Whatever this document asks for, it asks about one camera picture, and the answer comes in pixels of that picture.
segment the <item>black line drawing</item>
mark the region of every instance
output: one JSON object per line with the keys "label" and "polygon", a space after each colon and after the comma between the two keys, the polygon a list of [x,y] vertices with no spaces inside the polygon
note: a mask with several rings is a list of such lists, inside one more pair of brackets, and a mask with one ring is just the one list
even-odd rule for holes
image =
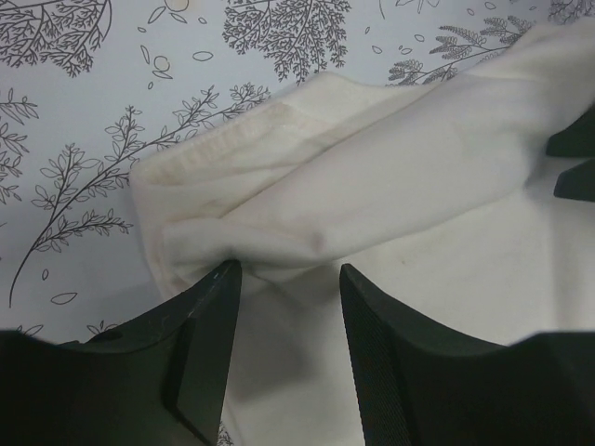
{"label": "black line drawing", "polygon": [[399,51],[401,51],[401,54],[406,56],[407,54],[410,54],[413,51],[413,48],[405,48],[403,45],[400,45]]}
{"label": "black line drawing", "polygon": [[[142,52],[142,57],[145,59],[145,63],[147,65],[151,65],[152,62],[152,67],[154,68],[154,70],[152,70],[151,73],[153,76],[159,77],[160,79],[173,79],[171,74],[168,73],[169,69],[171,68],[171,64],[169,63],[169,60],[166,56],[155,56],[151,60],[151,55],[149,54],[149,50],[145,45],[140,46],[140,51]],[[151,90],[153,86],[154,83],[149,82],[147,88]]]}
{"label": "black line drawing", "polygon": [[238,54],[249,49],[274,60],[279,82],[291,73],[297,84],[330,61],[345,65],[347,0],[228,0],[223,39]]}
{"label": "black line drawing", "polygon": [[431,7],[438,7],[441,0],[397,0],[396,7],[404,7],[412,2],[417,1],[417,14],[421,14],[421,11],[425,3],[428,3]]}
{"label": "black line drawing", "polygon": [[217,440],[217,446],[233,446],[233,440],[230,434],[225,429],[223,423],[219,425],[219,437]]}
{"label": "black line drawing", "polygon": [[117,326],[118,326],[117,323],[106,324],[104,320],[101,320],[101,322],[99,323],[98,326],[88,325],[86,328],[93,335],[98,335],[100,333],[107,332],[108,330],[111,330],[112,328],[115,328]]}
{"label": "black line drawing", "polygon": [[[442,53],[443,59],[452,60],[440,67],[424,71],[424,64],[416,59],[409,59],[397,62],[389,70],[389,81],[399,81],[397,85],[429,84],[452,79],[457,74],[456,65],[467,59],[478,59],[480,61],[493,59],[502,51],[512,46],[523,34],[529,31],[533,23],[514,16],[508,19],[490,18],[484,20],[487,28],[478,33],[455,26],[441,26],[440,29],[454,35],[438,36],[436,40],[440,46],[432,49],[430,54]],[[500,46],[488,47],[487,37],[497,38]],[[465,42],[460,44],[458,38]]]}
{"label": "black line drawing", "polygon": [[179,21],[180,23],[188,23],[186,19],[184,19],[179,13],[186,11],[188,6],[190,5],[190,0],[164,0],[164,5],[161,7],[157,7],[153,10],[149,19],[147,20],[147,24],[151,25],[158,21],[161,16],[163,16],[164,12],[168,11],[169,16],[175,20]]}
{"label": "black line drawing", "polygon": [[583,16],[595,16],[595,0],[551,0],[550,21],[562,25],[574,23]]}
{"label": "black line drawing", "polygon": [[28,328],[27,330],[22,328],[22,325],[17,327],[17,331],[19,333],[23,333],[24,335],[28,336],[35,336],[44,328],[44,324],[40,323],[39,325],[34,325],[33,327]]}
{"label": "black line drawing", "polygon": [[0,61],[18,68],[49,60],[76,77],[91,70],[91,54],[111,26],[112,0],[5,2],[0,8]]}
{"label": "black line drawing", "polygon": [[59,295],[53,296],[49,300],[55,305],[66,305],[70,304],[77,296],[78,293],[60,293]]}
{"label": "black line drawing", "polygon": [[2,183],[10,177],[17,179],[22,175],[19,165],[23,155],[29,153],[24,146],[27,136],[12,133],[8,121],[25,125],[26,120],[38,119],[36,108],[37,105],[29,102],[26,96],[16,100],[13,88],[8,90],[6,98],[2,98],[0,93],[0,203],[2,204],[7,204],[10,198],[21,201],[17,194],[18,185],[5,186]]}
{"label": "black line drawing", "polygon": [[112,153],[104,155],[103,159],[88,157],[75,144],[67,145],[55,159],[49,160],[48,166],[40,170],[44,177],[53,180],[54,189],[47,190],[44,186],[37,185],[37,198],[32,203],[48,212],[49,217],[13,277],[8,307],[12,308],[20,274],[33,253],[49,250],[60,253],[69,245],[68,239],[72,236],[83,237],[89,232],[109,236],[111,230],[128,234],[132,227],[115,216],[113,209],[105,213],[98,213],[93,209],[76,215],[76,205],[98,196],[107,197],[110,192],[125,188],[128,184],[128,171],[139,160],[143,151],[149,148],[167,149],[183,139],[195,136],[200,129],[213,128],[213,121],[216,119],[225,122],[253,109],[270,95],[269,89],[264,86],[251,83],[237,85],[230,90],[231,105],[218,109],[216,101],[219,93],[211,86],[207,90],[201,90],[201,97],[182,101],[182,107],[173,111],[177,124],[172,129],[165,125],[159,136],[144,141],[140,137],[145,129],[138,122],[141,111],[128,106],[124,116],[105,129],[112,138]]}
{"label": "black line drawing", "polygon": [[207,62],[208,60],[211,60],[213,56],[213,53],[210,51],[196,51],[194,54],[192,54],[192,58],[199,62]]}

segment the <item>tree illustration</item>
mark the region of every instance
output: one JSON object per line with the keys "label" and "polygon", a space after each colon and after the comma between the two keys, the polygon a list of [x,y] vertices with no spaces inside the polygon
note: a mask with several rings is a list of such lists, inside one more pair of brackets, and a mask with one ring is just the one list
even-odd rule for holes
{"label": "tree illustration", "polygon": [[27,97],[16,100],[14,90],[10,88],[6,98],[0,92],[0,203],[6,204],[8,199],[20,201],[16,184],[3,184],[10,179],[22,175],[19,170],[20,161],[29,150],[24,142],[27,137],[12,132],[9,122],[25,125],[25,121],[38,118],[37,105],[29,102]]}
{"label": "tree illustration", "polygon": [[128,234],[132,227],[110,209],[100,212],[95,209],[77,213],[76,206],[96,197],[107,197],[114,190],[128,184],[128,171],[149,148],[165,150],[183,139],[192,138],[201,130],[214,127],[213,121],[228,121],[265,101],[270,92],[263,86],[252,84],[235,86],[230,90],[231,105],[219,109],[216,103],[219,93],[211,86],[201,91],[201,97],[182,101],[182,107],[173,111],[175,125],[165,125],[157,137],[142,139],[145,128],[138,119],[141,111],[126,107],[125,114],[105,129],[112,140],[112,152],[102,158],[89,157],[87,152],[69,144],[57,157],[50,159],[41,169],[41,174],[52,180],[53,188],[35,186],[37,197],[32,203],[48,213],[47,222],[35,238],[15,274],[8,298],[11,307],[15,286],[27,260],[35,252],[62,252],[74,237],[83,237],[95,232],[109,236],[117,230]]}
{"label": "tree illustration", "polygon": [[0,5],[0,61],[51,61],[71,77],[88,72],[112,25],[112,0],[47,0]]}
{"label": "tree illustration", "polygon": [[[417,85],[452,79],[458,73],[458,63],[468,59],[493,59],[511,47],[533,26],[530,21],[514,16],[509,16],[507,20],[490,18],[484,22],[487,27],[478,33],[456,26],[441,26],[440,30],[452,35],[436,37],[440,46],[432,49],[430,54],[440,53],[442,59],[449,62],[432,70],[424,70],[424,64],[417,59],[402,60],[389,70],[389,81],[399,81],[397,85]],[[488,40],[497,41],[497,45],[488,46]]]}
{"label": "tree illustration", "polygon": [[217,446],[233,446],[233,440],[230,434],[225,429],[223,423],[219,425],[219,436],[217,440]]}
{"label": "tree illustration", "polygon": [[330,61],[345,65],[347,0],[228,0],[223,38],[238,54],[256,49],[274,60],[283,81],[292,73],[298,84]]}
{"label": "tree illustration", "polygon": [[573,23],[583,16],[595,16],[595,0],[551,0],[551,21],[558,24]]}

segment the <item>textured black surface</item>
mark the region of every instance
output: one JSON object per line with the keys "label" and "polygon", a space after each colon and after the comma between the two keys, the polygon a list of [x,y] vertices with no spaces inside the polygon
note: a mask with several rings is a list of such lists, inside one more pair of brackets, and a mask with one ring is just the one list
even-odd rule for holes
{"label": "textured black surface", "polygon": [[223,264],[86,344],[0,332],[0,444],[215,445],[241,279]]}
{"label": "textured black surface", "polygon": [[556,183],[558,198],[595,203],[595,160],[563,172]]}
{"label": "textured black surface", "polygon": [[548,156],[590,158],[595,156],[595,107],[574,124],[549,139]]}
{"label": "textured black surface", "polygon": [[425,317],[351,266],[341,298],[367,446],[595,444],[594,333],[497,346]]}

